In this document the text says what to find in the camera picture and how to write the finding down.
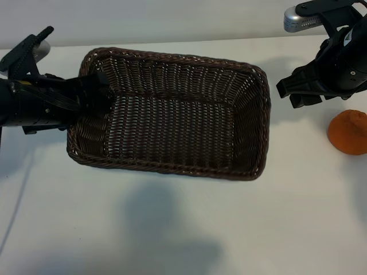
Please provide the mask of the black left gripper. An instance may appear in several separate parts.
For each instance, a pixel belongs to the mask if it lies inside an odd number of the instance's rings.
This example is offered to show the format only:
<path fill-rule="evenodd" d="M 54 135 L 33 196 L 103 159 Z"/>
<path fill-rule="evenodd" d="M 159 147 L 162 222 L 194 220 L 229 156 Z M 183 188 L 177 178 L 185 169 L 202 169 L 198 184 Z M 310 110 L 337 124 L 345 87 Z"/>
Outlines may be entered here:
<path fill-rule="evenodd" d="M 82 91 L 81 104 L 77 91 Z M 24 80 L 1 79 L 1 127 L 22 127 L 25 134 L 65 130 L 82 110 L 109 113 L 112 100 L 107 76 L 97 72 L 68 81 L 47 74 Z"/>

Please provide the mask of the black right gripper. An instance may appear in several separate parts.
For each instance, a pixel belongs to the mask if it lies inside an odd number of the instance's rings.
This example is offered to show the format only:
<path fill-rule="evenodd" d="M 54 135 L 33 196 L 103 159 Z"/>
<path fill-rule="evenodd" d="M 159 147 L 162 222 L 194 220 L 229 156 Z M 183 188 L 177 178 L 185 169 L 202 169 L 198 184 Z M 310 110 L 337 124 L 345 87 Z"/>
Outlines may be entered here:
<path fill-rule="evenodd" d="M 315 64 L 296 68 L 276 87 L 281 98 L 290 96 L 294 109 L 319 104 L 321 95 L 349 99 L 366 89 L 366 22 L 327 30 L 329 41 Z"/>

